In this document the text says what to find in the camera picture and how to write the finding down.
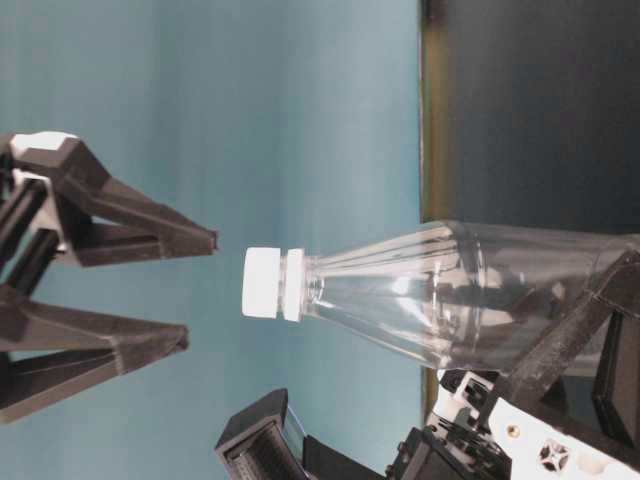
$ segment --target white bottle cap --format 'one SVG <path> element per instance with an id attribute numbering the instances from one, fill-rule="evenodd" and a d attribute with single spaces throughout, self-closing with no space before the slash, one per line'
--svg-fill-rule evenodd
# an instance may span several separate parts
<path id="1" fill-rule="evenodd" d="M 248 248 L 244 259 L 242 313 L 276 318 L 280 288 L 280 249 Z"/>

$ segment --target gray surface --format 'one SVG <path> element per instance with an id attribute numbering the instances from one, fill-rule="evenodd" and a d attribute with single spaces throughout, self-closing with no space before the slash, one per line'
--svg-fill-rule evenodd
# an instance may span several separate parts
<path id="1" fill-rule="evenodd" d="M 433 0 L 437 218 L 640 231 L 640 7 Z"/>

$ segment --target clear plastic bottle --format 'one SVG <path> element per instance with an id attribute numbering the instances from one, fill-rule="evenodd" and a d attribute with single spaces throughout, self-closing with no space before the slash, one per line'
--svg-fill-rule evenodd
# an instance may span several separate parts
<path id="1" fill-rule="evenodd" d="M 507 373 L 636 237 L 454 221 L 331 256 L 247 250 L 243 313 L 312 315 L 437 369 Z M 605 329 L 578 370 L 597 364 Z"/>

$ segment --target black 3d-printed part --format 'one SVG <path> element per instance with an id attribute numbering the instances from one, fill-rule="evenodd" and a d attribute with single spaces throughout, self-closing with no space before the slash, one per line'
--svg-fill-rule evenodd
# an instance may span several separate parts
<path id="1" fill-rule="evenodd" d="M 640 449 L 640 322 L 615 314 L 593 390 L 602 431 Z"/>
<path id="2" fill-rule="evenodd" d="M 29 149 L 16 168 L 51 181 L 64 236 L 58 259 L 82 266 L 210 255 L 217 233 L 113 178 L 85 144 L 67 138 L 58 150 Z M 94 223 L 92 217 L 114 224 Z"/>
<path id="3" fill-rule="evenodd" d="M 304 439 L 304 469 L 318 480 L 384 480 L 373 470 L 354 462 L 315 438 Z"/>
<path id="4" fill-rule="evenodd" d="M 45 305 L 7 284 L 0 286 L 0 315 L 0 352 L 66 350 L 7 363 L 0 374 L 3 423 L 188 346 L 182 325 Z"/>
<path id="5" fill-rule="evenodd" d="M 306 480 L 282 428 L 287 390 L 275 390 L 231 417 L 215 452 L 232 480 Z"/>

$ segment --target bottle neck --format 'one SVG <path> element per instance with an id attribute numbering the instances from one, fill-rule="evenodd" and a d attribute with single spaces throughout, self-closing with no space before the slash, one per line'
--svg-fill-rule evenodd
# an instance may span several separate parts
<path id="1" fill-rule="evenodd" d="M 313 270 L 316 257 L 306 257 L 304 250 L 292 249 L 282 257 L 278 307 L 285 320 L 299 322 L 309 302 L 309 271 Z"/>

